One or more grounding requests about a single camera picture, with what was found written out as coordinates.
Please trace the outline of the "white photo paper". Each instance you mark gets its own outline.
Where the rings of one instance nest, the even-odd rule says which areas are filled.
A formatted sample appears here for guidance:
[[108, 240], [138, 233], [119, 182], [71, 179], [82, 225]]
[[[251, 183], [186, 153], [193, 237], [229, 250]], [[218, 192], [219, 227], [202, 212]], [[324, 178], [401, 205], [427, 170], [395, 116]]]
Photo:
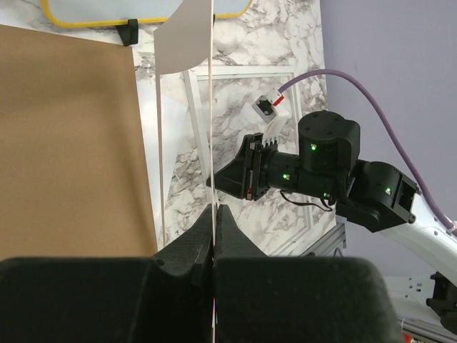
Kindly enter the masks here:
[[183, 234], [207, 204], [182, 74], [161, 78], [162, 135], [156, 119], [154, 52], [134, 48], [141, 125], [158, 248]]

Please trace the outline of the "white picture frame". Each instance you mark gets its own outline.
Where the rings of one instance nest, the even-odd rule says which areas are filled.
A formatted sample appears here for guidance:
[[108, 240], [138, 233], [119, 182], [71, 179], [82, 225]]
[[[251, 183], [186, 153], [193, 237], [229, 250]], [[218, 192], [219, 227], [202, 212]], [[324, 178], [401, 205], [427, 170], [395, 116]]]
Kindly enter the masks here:
[[[204, 66], [184, 72], [191, 123], [196, 140], [202, 179], [212, 169], [223, 166], [235, 154], [245, 133], [246, 120], [235, 119], [235, 112], [226, 109], [217, 113], [218, 120], [227, 119], [237, 127], [217, 129], [206, 116], [207, 106], [201, 101], [201, 82], [235, 82], [264, 79], [290, 80], [295, 74], [289, 66]], [[242, 232], [263, 252], [271, 256], [304, 256], [325, 232], [316, 227], [311, 207], [293, 207], [280, 196], [270, 194], [257, 202], [234, 199], [224, 194], [212, 194], [205, 189], [209, 201], [227, 204]]]

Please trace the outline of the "white photo mat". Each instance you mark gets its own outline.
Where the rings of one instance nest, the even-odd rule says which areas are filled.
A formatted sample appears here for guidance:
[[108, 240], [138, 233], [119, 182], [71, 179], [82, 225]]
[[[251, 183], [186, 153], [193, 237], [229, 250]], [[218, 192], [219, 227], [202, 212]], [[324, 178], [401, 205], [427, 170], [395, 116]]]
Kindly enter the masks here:
[[161, 76], [192, 69], [208, 61], [209, 124], [213, 124], [214, 2], [182, 1], [175, 12], [154, 31], [156, 120], [158, 128], [161, 235], [166, 241], [164, 146], [162, 132]]

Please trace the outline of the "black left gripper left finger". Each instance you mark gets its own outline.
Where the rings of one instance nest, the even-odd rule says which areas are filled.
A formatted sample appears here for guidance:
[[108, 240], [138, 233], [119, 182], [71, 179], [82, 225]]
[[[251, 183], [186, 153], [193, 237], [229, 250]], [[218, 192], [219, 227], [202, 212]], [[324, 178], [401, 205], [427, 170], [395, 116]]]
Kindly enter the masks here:
[[210, 342], [211, 209], [151, 257], [1, 263], [3, 342]]

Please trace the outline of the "brown backing board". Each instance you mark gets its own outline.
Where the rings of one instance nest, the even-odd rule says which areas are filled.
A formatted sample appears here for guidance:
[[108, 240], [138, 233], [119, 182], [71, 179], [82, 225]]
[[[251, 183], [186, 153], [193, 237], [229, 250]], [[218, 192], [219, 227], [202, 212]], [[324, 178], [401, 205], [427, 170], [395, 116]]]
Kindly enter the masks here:
[[1, 27], [1, 258], [157, 250], [130, 48]]

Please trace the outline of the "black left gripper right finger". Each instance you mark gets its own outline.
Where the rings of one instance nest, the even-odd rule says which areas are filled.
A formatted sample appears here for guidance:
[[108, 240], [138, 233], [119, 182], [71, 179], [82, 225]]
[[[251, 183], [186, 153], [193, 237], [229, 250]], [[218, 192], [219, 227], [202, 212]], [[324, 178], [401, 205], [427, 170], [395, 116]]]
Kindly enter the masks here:
[[350, 257], [268, 257], [218, 208], [218, 342], [401, 342], [375, 266]]

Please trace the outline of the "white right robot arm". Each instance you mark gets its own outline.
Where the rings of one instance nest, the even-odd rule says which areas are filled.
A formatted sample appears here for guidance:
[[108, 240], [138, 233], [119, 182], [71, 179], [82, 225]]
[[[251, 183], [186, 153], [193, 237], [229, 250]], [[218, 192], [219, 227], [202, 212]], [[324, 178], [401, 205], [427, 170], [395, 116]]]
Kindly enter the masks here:
[[236, 157], [207, 179], [232, 197], [256, 201], [270, 189], [320, 199], [347, 221], [402, 244], [435, 273], [426, 307], [456, 331], [456, 237], [431, 211], [417, 183], [394, 166], [363, 161], [361, 128], [332, 111], [298, 122], [298, 153], [278, 150], [263, 134], [247, 134]]

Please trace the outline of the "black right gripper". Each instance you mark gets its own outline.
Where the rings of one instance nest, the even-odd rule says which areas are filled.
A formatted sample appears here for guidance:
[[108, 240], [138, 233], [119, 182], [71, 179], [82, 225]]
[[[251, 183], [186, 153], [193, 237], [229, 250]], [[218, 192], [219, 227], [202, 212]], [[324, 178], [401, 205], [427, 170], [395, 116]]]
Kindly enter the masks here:
[[278, 189], [330, 205], [350, 205], [348, 188], [360, 152], [360, 125], [336, 112], [315, 111], [299, 120], [297, 132], [298, 154], [280, 152], [277, 144], [256, 144], [252, 166], [250, 138], [244, 137], [235, 158], [214, 174], [215, 189], [247, 200]]

